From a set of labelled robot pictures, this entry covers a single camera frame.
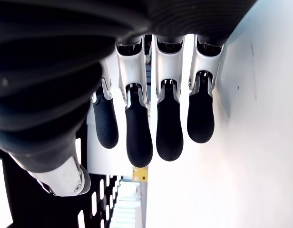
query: silver metal joint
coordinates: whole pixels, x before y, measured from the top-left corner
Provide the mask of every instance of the silver metal joint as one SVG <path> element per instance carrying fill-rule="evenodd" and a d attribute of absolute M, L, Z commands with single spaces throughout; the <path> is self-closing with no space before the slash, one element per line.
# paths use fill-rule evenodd
<path fill-rule="evenodd" d="M 38 180 L 46 192 L 53 193 L 55 196 L 80 195 L 86 184 L 83 170 L 74 157 L 70 157 L 52 171 L 42 173 L 28 171 L 28 173 Z"/>

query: black frame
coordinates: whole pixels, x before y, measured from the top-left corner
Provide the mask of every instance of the black frame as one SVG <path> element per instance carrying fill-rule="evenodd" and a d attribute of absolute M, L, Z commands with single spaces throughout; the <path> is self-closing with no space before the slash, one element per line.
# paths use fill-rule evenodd
<path fill-rule="evenodd" d="M 83 123 L 76 134 L 81 139 L 81 163 L 87 169 L 87 124 Z M 106 175 L 90 174 L 91 188 L 88 193 L 75 197 L 55 197 L 46 193 L 37 181 L 5 152 L 0 150 L 6 192 L 13 223 L 9 228 L 78 228 L 78 214 L 83 210 L 86 228 L 109 228 L 113 209 L 109 209 L 110 218 L 106 221 L 106 205 L 112 194 L 117 176 L 110 179 L 106 187 Z M 104 181 L 104 198 L 100 199 L 99 182 Z M 97 213 L 92 216 L 92 194 L 97 193 Z"/>

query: white panel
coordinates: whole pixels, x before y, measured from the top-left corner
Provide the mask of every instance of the white panel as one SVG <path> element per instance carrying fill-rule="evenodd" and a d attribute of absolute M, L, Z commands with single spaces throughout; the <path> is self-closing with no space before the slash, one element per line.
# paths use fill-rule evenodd
<path fill-rule="evenodd" d="M 2 161 L 0 160 L 0 228 L 6 228 L 12 223 L 12 217 L 9 209 Z"/>
<path fill-rule="evenodd" d="M 146 227 L 293 228 L 293 0 L 258 1 L 228 40 L 214 135 L 200 145 L 186 130 L 192 38 L 180 96 L 184 149 L 166 162 L 154 146 Z M 151 117 L 155 142 L 156 102 Z"/>
<path fill-rule="evenodd" d="M 76 153 L 77 153 L 78 162 L 81 164 L 81 139 L 76 139 L 75 145 L 76 145 Z"/>
<path fill-rule="evenodd" d="M 83 210 L 81 210 L 80 213 L 78 214 L 78 224 L 79 224 L 79 228 L 85 228 Z"/>
<path fill-rule="evenodd" d="M 106 214 L 107 221 L 108 221 L 109 220 L 109 206 L 108 205 L 105 208 L 105 214 Z"/>
<path fill-rule="evenodd" d="M 109 175 L 107 174 L 107 187 L 109 186 L 109 181 L 110 181 L 110 178 L 109 178 Z"/>
<path fill-rule="evenodd" d="M 95 216 L 95 214 L 97 213 L 97 193 L 96 192 L 94 192 L 91 195 L 91 205 L 92 205 L 93 216 Z"/>
<path fill-rule="evenodd" d="M 104 197 L 104 181 L 103 179 L 100 180 L 100 199 L 102 200 Z"/>

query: white wall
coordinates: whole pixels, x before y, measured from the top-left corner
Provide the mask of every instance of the white wall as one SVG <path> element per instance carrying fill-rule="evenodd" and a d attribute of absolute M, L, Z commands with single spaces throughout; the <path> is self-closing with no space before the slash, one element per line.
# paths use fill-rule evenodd
<path fill-rule="evenodd" d="M 190 35 L 183 154 L 166 162 L 154 148 L 146 227 L 293 228 L 293 0 L 260 0 L 228 40 L 214 90 L 215 132 L 202 145 L 186 130 L 192 48 Z M 153 142 L 155 99 L 153 87 Z"/>
<path fill-rule="evenodd" d="M 119 130 L 119 141 L 113 149 L 101 146 L 95 126 L 94 109 L 91 106 L 88 112 L 88 172 L 95 174 L 111 174 L 132 176 L 133 166 L 127 158 L 127 124 L 125 103 L 119 85 L 119 69 L 116 53 L 110 55 L 108 61 L 108 74 L 112 80 L 111 92 L 113 94 L 114 109 Z"/>

